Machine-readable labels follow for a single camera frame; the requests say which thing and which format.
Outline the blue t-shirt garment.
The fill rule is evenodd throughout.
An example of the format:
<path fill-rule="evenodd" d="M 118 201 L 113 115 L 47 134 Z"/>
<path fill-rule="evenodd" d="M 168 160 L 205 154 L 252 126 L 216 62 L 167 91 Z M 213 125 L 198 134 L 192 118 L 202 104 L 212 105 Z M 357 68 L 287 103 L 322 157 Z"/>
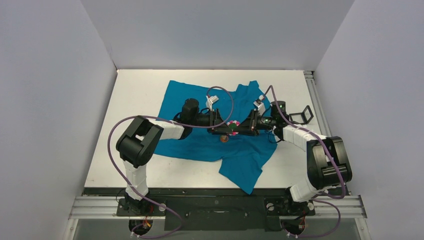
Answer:
<path fill-rule="evenodd" d="M 158 116 L 171 120 L 181 112 L 184 102 L 193 98 L 199 101 L 199 107 L 206 106 L 207 87 L 186 84 L 171 80 L 167 86 Z M 239 84 L 235 91 L 225 93 L 223 90 L 212 89 L 209 94 L 219 100 L 213 107 L 218 109 L 221 117 L 228 116 L 231 121 L 242 122 L 253 109 L 254 100 L 262 95 L 256 80 L 248 85 Z M 240 187 L 245 193 L 251 194 L 262 173 L 262 167 L 271 158 L 277 144 L 270 142 L 263 131 L 259 136 L 234 135 L 228 142 L 221 142 L 217 135 L 212 135 L 204 128 L 194 128 L 192 133 L 183 140 L 161 140 L 155 154 L 203 161 L 215 162 L 221 160 L 219 173 Z"/>

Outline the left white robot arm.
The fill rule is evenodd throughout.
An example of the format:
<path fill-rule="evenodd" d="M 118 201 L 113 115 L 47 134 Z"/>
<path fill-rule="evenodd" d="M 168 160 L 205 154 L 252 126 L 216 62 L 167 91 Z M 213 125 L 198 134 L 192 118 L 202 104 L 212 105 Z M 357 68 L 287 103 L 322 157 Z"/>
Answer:
<path fill-rule="evenodd" d="M 123 160 L 125 176 L 129 180 L 124 197 L 130 201 L 129 208 L 136 215 L 143 215 L 149 210 L 149 201 L 144 197 L 149 192 L 146 164 L 152 158 L 159 141 L 184 140 L 195 126 L 214 135 L 232 134 L 232 129 L 221 118 L 219 110 L 213 109 L 213 104 L 218 99 L 216 95 L 208 96 L 207 112 L 203 113 L 199 109 L 199 102 L 188 98 L 181 112 L 170 121 L 149 121 L 138 115 L 118 139 L 116 150 Z"/>

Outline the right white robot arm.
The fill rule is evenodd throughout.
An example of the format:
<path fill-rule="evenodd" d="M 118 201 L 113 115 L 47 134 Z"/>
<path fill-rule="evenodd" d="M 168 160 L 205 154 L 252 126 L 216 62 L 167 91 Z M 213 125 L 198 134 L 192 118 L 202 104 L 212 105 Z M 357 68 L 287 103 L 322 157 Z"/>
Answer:
<path fill-rule="evenodd" d="M 270 103 L 270 116 L 259 110 L 251 110 L 248 117 L 235 128 L 241 135 L 258 136 L 260 131 L 273 132 L 280 141 L 291 143 L 306 154 L 305 177 L 289 187 L 288 196 L 282 199 L 283 209 L 296 213 L 302 202 L 311 200 L 336 186 L 344 186 L 352 179 L 352 169 L 344 147 L 338 136 L 320 135 L 292 122 L 286 112 L 285 101 Z"/>

